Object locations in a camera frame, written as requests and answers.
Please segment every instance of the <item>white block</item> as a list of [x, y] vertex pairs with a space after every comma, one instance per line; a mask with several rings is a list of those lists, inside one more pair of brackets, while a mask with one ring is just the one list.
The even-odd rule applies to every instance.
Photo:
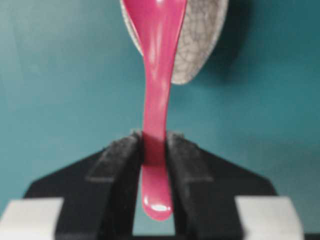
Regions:
[[236, 196], [244, 240], [303, 240], [297, 212], [285, 196]]
[[0, 219], [1, 240], [54, 240], [63, 198], [12, 200]]

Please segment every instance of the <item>glossy surface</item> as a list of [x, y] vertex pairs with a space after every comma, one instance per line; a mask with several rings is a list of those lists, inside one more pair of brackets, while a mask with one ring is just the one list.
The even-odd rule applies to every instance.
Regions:
[[[229, 7], [209, 62], [171, 87], [167, 128], [270, 178], [320, 232], [320, 1]], [[1, 0], [0, 75], [1, 213], [32, 180], [142, 128], [144, 65], [117, 0]], [[170, 224], [141, 206], [134, 234]]]
[[165, 161], [166, 121], [187, 0], [124, 0], [123, 3], [142, 48], [146, 78], [142, 204], [148, 216], [163, 221], [173, 211]]

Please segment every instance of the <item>red spoon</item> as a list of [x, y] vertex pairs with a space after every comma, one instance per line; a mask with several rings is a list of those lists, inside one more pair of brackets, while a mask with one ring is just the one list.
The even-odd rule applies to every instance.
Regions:
[[142, 205], [148, 216], [163, 221], [173, 211], [165, 162], [166, 119], [187, 0], [123, 0], [123, 3], [142, 48], [145, 67]]

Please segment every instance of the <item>white crackled ceramic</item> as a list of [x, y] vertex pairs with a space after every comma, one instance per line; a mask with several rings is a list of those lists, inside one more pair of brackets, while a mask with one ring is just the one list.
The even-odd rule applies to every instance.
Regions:
[[[229, 0], [188, 0], [171, 82], [185, 84], [200, 71], [213, 51], [225, 22]], [[142, 50], [128, 14], [120, 0], [125, 25], [141, 54]]]

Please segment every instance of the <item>teal background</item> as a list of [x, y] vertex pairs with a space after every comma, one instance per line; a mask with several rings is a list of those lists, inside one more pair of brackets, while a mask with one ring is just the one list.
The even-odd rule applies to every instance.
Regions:
[[[320, 1], [230, 0], [167, 127], [271, 179], [320, 232]], [[117, 0], [0, 0], [0, 213], [31, 181], [142, 126], [144, 67]], [[136, 234], [172, 219], [136, 214]]]

